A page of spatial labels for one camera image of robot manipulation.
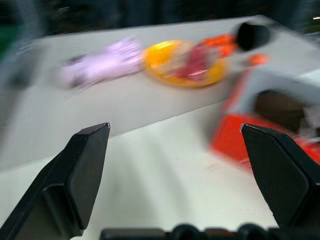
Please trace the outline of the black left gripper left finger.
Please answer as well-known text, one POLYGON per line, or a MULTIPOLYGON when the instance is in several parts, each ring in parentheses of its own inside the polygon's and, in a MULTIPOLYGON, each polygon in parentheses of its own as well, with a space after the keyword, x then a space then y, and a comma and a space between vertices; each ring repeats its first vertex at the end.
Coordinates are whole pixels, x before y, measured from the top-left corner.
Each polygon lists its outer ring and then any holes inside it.
POLYGON ((2 227, 2 240, 70 240, 88 227, 102 180, 110 124, 75 133, 38 173, 2 227))

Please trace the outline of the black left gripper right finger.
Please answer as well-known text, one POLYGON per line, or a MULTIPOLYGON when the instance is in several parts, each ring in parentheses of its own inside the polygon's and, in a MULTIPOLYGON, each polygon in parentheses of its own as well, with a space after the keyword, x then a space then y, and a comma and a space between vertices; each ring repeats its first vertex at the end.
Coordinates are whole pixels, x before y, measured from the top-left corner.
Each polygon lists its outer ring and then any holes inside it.
POLYGON ((279 227, 320 227, 320 166, 287 134, 241 128, 255 181, 279 227))

